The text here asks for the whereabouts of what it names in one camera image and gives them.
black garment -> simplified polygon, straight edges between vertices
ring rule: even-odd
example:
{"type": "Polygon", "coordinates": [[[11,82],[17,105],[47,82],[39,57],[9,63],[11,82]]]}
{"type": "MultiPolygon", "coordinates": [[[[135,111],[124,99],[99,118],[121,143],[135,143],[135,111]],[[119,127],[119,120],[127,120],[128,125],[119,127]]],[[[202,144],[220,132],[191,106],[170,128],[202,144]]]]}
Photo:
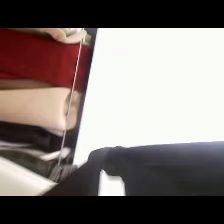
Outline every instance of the black garment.
{"type": "MultiPolygon", "coordinates": [[[[74,148],[77,139],[75,129],[66,133],[65,147],[74,148]]],[[[13,143],[29,143],[45,152],[60,150],[62,137],[43,128],[15,123],[0,122],[0,140],[13,143]]]]}
{"type": "Polygon", "coordinates": [[[46,196],[98,195],[102,169],[123,179],[127,196],[224,195],[224,142],[99,149],[46,196]]]}

red fabric roll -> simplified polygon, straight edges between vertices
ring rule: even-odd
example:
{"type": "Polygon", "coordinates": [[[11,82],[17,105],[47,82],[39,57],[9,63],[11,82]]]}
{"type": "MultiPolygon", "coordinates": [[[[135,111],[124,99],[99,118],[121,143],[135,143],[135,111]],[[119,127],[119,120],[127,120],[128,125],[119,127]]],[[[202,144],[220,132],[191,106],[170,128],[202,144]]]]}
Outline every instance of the red fabric roll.
{"type": "MultiPolygon", "coordinates": [[[[33,79],[72,87],[79,44],[0,29],[0,79],[33,79]]],[[[90,47],[82,46],[75,90],[81,92],[90,47]]]]}

